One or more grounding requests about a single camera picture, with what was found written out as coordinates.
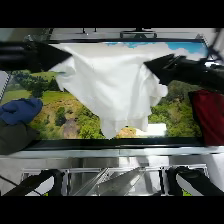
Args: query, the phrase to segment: green grass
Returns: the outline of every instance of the green grass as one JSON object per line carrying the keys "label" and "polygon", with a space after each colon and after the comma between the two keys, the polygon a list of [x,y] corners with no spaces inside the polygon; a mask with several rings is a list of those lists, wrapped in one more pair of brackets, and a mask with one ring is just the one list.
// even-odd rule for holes
{"label": "green grass", "polygon": [[52,78],[54,78],[56,75],[55,72],[39,72],[39,73],[34,73],[32,76],[40,76],[45,80],[51,81]]}
{"label": "green grass", "polygon": [[46,91],[43,94],[42,100],[44,104],[49,104],[55,101],[74,100],[74,96],[67,92]]}
{"label": "green grass", "polygon": [[29,95],[30,95],[30,92],[28,92],[25,89],[5,92],[3,99],[1,101],[1,105],[8,103],[11,100],[17,100],[20,98],[28,98]]}

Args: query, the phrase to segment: landscape picture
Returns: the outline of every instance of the landscape picture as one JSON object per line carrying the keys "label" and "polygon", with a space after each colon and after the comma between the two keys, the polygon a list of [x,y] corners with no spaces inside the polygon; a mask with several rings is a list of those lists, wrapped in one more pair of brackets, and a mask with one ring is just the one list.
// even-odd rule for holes
{"label": "landscape picture", "polygon": [[[116,43],[101,43],[113,47]],[[143,43],[117,43],[124,47],[143,47]],[[170,52],[178,52],[193,59],[203,57],[206,47],[202,43],[163,43]],[[43,101],[40,114],[29,124],[40,131],[40,139],[103,139],[100,120],[69,92],[58,88],[55,72],[30,74],[29,71],[11,72],[1,105],[15,99],[36,97]],[[152,108],[149,123],[165,123],[165,137],[199,137],[200,128],[193,120],[188,92],[198,90],[198,86],[173,81],[168,86],[169,93]],[[139,138],[134,127],[123,128],[115,138]]]}

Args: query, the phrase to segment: gray cloth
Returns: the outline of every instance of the gray cloth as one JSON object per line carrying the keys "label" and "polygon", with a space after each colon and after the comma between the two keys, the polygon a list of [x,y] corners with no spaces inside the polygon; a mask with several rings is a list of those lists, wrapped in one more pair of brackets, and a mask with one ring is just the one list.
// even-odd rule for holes
{"label": "gray cloth", "polygon": [[38,131],[23,123],[8,125],[0,120],[0,155],[9,155],[24,149],[38,135]]}

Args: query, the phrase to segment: black border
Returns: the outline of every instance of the black border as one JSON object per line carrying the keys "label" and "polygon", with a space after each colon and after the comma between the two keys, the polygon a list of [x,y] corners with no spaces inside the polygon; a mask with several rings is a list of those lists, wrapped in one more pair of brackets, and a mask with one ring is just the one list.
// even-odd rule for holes
{"label": "black border", "polygon": [[[46,44],[59,43],[100,43],[100,42],[193,42],[204,43],[204,39],[179,38],[116,38],[116,39],[69,39],[46,40]],[[61,139],[34,140],[22,151],[64,151],[64,150],[102,150],[102,149],[143,149],[143,148],[179,148],[204,147],[202,137],[165,137],[165,138],[122,138],[122,139]]]}

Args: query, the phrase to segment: white cloth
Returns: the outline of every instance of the white cloth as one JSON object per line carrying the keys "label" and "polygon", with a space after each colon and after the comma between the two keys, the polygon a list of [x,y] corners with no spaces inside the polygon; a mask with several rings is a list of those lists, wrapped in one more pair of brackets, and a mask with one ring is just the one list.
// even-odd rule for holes
{"label": "white cloth", "polygon": [[101,120],[108,139],[125,126],[147,130],[151,106],[168,93],[167,86],[143,62],[152,53],[127,47],[98,44],[55,45],[73,55],[51,71],[59,88],[68,90]]}

